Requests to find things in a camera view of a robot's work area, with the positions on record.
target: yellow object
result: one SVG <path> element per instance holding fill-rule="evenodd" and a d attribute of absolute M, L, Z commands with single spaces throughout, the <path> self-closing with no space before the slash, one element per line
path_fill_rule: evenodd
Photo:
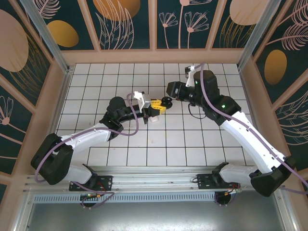
<path fill-rule="evenodd" d="M 265 61 L 265 80 L 271 85 L 279 83 L 284 76 L 286 69 L 287 57 L 285 54 L 281 50 L 273 50 L 269 53 Z"/>
<path fill-rule="evenodd" d="M 162 104 L 161 100 L 151 100 L 151 107 L 153 109 L 159 110 L 160 115 L 166 111 L 166 107 L 161 106 L 161 104 Z"/>
<path fill-rule="evenodd" d="M 125 13 L 125 9 L 134 17 L 140 9 L 140 0 L 93 0 L 96 9 L 102 16 L 113 21 L 123 21 L 126 17 L 121 16 L 120 3 Z"/>
<path fill-rule="evenodd" d="M 232 0 L 230 17 L 238 25 L 249 26 L 259 21 L 269 0 Z"/>
<path fill-rule="evenodd" d="M 63 47 L 74 47 L 79 42 L 75 29 L 67 22 L 55 20 L 47 25 L 56 43 Z"/>
<path fill-rule="evenodd" d="M 29 44 L 20 23 L 0 10 L 0 66 L 10 72 L 22 70 L 27 63 Z"/>

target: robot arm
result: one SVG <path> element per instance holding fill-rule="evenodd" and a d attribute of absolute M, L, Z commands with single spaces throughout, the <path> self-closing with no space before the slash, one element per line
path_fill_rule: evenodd
<path fill-rule="evenodd" d="M 172 106 L 172 99 L 169 97 L 164 97 L 162 100 L 149 100 L 144 92 L 134 92 L 134 97 L 138 100 L 138 105 L 134 105 L 133 109 L 137 118 L 143 118 L 145 124 L 150 117 L 156 117 Z M 92 188 L 96 184 L 97 174 L 85 164 L 71 163 L 72 156 L 98 143 L 114 139 L 118 134 L 104 128 L 121 132 L 123 130 L 121 123 L 132 119 L 135 119 L 133 111 L 130 107 L 126 107 L 124 99 L 114 97 L 110 100 L 102 120 L 93 127 L 62 137 L 54 133 L 48 135 L 33 157 L 31 166 L 37 169 L 42 159 L 55 145 L 68 140 L 46 159 L 39 173 L 50 185 L 68 180 L 86 184 L 88 188 Z"/>
<path fill-rule="evenodd" d="M 176 100 L 188 102 L 193 106 L 199 106 L 206 117 L 215 121 L 219 126 L 229 132 L 249 153 L 254 160 L 255 167 L 234 166 L 222 163 L 213 170 L 213 179 L 217 184 L 223 182 L 236 182 L 244 185 L 252 185 L 263 196 L 270 196 L 291 174 L 253 135 L 253 130 L 260 139 L 267 144 L 277 155 L 291 168 L 295 168 L 292 157 L 285 157 L 274 149 L 266 139 L 248 121 L 240 106 L 231 97 L 220 95 L 216 76 L 211 71 L 204 71 L 205 92 L 213 106 L 232 117 L 239 119 L 249 126 L 248 130 L 235 120 L 229 120 L 214 111 L 206 102 L 200 81 L 200 71 L 195 72 L 194 67 L 185 69 L 187 83 L 171 82 L 167 87 L 167 94 Z"/>

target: white tile floor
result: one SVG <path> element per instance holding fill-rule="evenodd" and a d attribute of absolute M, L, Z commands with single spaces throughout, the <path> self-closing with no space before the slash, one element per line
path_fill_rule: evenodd
<path fill-rule="evenodd" d="M 126 98 L 138 90 L 149 93 L 152 99 L 161 99 L 167 95 L 169 82 L 186 82 L 184 68 L 189 65 L 77 64 L 57 134 L 72 134 L 98 123 L 115 96 Z M 221 94 L 233 97 L 251 120 L 236 65 L 209 64 L 205 68 L 216 74 Z M 198 107 L 191 107 L 191 112 L 203 116 Z M 140 131 L 135 136 L 101 142 L 74 155 L 74 161 L 89 166 L 217 166 L 225 161 L 254 165 L 229 133 L 208 118 L 193 118 L 187 103 L 174 101 L 156 123 L 139 122 Z M 132 132 L 136 122 L 125 122 L 123 127 Z"/>

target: flower drawing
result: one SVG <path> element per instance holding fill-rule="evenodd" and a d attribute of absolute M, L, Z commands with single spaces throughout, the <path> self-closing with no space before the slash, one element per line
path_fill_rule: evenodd
<path fill-rule="evenodd" d="M 4 96 L 0 96 L 0 126 L 10 126 L 22 133 L 26 133 L 25 131 L 15 127 L 14 125 L 12 125 L 10 123 L 10 117 L 12 115 L 12 111 L 13 111 L 13 106 L 14 106 L 14 100 L 11 99 L 10 97 L 7 98 L 7 100 L 5 100 Z M 3 138 L 6 138 L 7 140 L 13 141 L 15 143 L 18 144 L 22 144 L 22 142 L 17 141 L 9 136 L 6 136 L 2 133 L 0 133 L 0 136 Z"/>
<path fill-rule="evenodd" d="M 160 13 L 159 19 L 164 27 L 166 45 L 167 48 L 169 49 L 167 35 L 166 35 L 166 28 L 170 26 L 176 26 L 177 24 L 179 24 L 179 22 L 176 20 L 177 18 L 174 15 L 174 13 L 166 13 L 166 15 L 164 13 Z"/>
<path fill-rule="evenodd" d="M 208 30 L 209 24 L 205 13 L 195 13 L 192 17 L 192 12 L 185 13 L 185 23 L 188 31 L 187 48 L 189 48 L 190 34 L 197 31 Z"/>
<path fill-rule="evenodd" d="M 181 49 L 181 25 L 182 25 L 182 15 L 183 15 L 183 7 L 189 5 L 201 5 L 210 3 L 212 0 L 180 0 L 181 12 L 180 12 L 180 26 L 179 26 L 179 49 Z"/>

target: grid floor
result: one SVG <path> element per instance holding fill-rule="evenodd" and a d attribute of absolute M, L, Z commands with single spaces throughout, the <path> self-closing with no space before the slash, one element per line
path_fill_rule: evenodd
<path fill-rule="evenodd" d="M 124 99 L 132 91 L 144 91 L 152 99 L 166 95 L 169 82 L 186 82 L 184 68 L 191 64 L 77 64 L 62 109 L 57 134 L 69 135 L 102 119 L 110 99 Z M 235 64 L 207 64 L 214 72 L 221 94 L 231 96 L 249 113 Z M 203 117 L 198 107 L 191 107 Z M 148 125 L 139 119 L 140 131 L 74 154 L 73 161 L 89 166 L 217 166 L 221 162 L 254 165 L 251 157 L 229 133 L 208 118 L 189 114 L 188 103 L 173 101 L 159 121 Z M 135 121 L 123 124 L 134 131 Z"/>

